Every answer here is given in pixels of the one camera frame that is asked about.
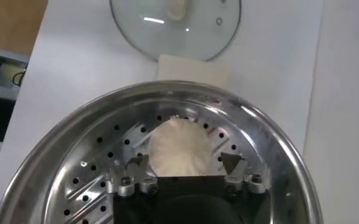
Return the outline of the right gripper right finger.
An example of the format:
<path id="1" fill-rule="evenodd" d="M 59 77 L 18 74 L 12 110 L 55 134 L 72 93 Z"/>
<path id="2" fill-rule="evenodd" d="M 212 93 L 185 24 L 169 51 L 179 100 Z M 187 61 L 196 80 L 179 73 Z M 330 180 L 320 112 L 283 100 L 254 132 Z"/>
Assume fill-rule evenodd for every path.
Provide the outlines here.
<path id="1" fill-rule="evenodd" d="M 221 162 L 227 175 L 224 184 L 234 192 L 247 186 L 253 194 L 264 194 L 271 188 L 271 171 L 266 163 L 250 165 L 247 159 L 240 155 L 221 153 Z"/>

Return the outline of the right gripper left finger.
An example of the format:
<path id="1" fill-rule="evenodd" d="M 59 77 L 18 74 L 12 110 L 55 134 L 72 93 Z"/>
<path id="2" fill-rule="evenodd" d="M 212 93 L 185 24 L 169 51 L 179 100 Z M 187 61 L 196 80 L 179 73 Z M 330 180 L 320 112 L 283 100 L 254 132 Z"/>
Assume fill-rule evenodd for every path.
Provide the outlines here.
<path id="1" fill-rule="evenodd" d="M 136 191 L 154 195 L 158 191 L 158 179 L 152 173 L 149 156 L 132 158 L 124 166 L 115 163 L 105 174 L 106 192 L 119 197 L 131 197 Z"/>

